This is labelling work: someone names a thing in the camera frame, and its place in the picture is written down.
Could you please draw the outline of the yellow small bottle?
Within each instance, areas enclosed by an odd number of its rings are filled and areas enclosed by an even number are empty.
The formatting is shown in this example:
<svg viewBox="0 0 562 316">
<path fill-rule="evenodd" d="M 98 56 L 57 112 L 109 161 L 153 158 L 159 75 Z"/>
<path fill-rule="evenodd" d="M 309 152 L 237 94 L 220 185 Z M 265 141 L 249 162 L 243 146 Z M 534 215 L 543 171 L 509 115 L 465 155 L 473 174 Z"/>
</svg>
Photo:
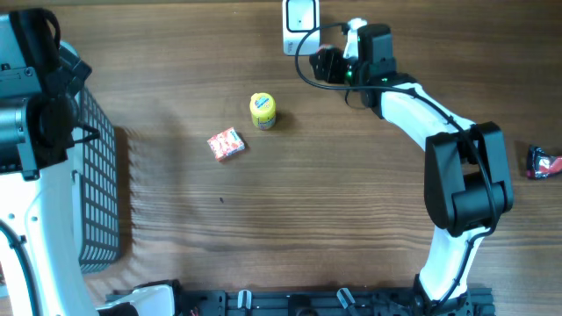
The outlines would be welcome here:
<svg viewBox="0 0 562 316">
<path fill-rule="evenodd" d="M 249 102 L 252 122 L 260 130 L 272 128 L 276 123 L 276 101 L 272 95 L 255 93 Z"/>
</svg>

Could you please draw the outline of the red white small carton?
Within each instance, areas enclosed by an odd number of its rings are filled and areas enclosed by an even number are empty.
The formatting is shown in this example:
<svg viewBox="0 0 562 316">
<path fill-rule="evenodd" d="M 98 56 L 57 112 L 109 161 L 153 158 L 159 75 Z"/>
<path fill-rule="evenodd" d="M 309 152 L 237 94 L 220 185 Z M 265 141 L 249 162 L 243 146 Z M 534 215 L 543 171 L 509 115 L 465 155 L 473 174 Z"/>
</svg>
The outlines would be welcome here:
<svg viewBox="0 0 562 316">
<path fill-rule="evenodd" d="M 214 157 L 218 162 L 245 149 L 245 143 L 233 127 L 213 135 L 212 138 L 207 141 L 207 144 L 213 151 Z"/>
</svg>

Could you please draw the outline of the black red snack packet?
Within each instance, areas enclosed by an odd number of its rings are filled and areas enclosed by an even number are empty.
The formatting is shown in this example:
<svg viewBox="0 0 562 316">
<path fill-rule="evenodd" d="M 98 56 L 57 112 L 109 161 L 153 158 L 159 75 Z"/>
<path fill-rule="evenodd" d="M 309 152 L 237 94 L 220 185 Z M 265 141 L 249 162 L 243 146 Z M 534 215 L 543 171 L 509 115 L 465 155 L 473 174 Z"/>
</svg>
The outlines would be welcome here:
<svg viewBox="0 0 562 316">
<path fill-rule="evenodd" d="M 561 156 L 550 155 L 536 146 L 529 146 L 526 160 L 526 176 L 539 180 L 561 173 Z"/>
</svg>

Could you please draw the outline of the round tin can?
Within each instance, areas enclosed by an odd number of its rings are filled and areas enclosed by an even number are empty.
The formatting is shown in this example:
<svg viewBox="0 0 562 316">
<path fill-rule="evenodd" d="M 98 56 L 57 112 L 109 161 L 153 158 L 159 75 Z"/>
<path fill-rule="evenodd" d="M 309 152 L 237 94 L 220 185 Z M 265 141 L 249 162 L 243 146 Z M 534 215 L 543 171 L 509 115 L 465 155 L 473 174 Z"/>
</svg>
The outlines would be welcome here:
<svg viewBox="0 0 562 316">
<path fill-rule="evenodd" d="M 326 49 L 332 49 L 333 47 L 334 47 L 333 45 L 322 44 L 322 45 L 320 45 L 318 51 L 320 51 L 320 50 L 326 50 Z"/>
</svg>

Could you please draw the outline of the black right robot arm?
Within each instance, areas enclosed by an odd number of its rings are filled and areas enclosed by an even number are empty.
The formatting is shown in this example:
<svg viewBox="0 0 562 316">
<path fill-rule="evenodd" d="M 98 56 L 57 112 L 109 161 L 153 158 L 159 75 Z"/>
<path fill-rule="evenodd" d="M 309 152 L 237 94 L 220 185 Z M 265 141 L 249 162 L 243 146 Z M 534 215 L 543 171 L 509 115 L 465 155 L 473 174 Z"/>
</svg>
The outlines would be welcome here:
<svg viewBox="0 0 562 316">
<path fill-rule="evenodd" d="M 358 93 L 365 109 L 424 151 L 424 203 L 435 231 L 414 281 L 412 309 L 420 315 L 458 310 L 468 300 L 466 279 L 479 245 L 514 203 L 502 131 L 447 110 L 399 72 L 388 25 L 354 18 L 338 27 L 345 48 L 322 46 L 312 54 L 309 83 Z"/>
</svg>

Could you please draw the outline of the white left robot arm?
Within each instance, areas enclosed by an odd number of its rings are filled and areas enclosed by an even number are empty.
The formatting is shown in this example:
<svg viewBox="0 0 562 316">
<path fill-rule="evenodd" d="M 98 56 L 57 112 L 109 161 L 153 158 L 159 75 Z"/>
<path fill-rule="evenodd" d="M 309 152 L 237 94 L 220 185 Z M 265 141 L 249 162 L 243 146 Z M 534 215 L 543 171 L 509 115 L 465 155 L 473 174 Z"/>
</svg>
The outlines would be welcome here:
<svg viewBox="0 0 562 316">
<path fill-rule="evenodd" d="M 1 16 L 1 293 L 16 315 L 176 315 L 177 285 L 90 298 L 120 253 L 117 139 L 49 10 Z"/>
</svg>

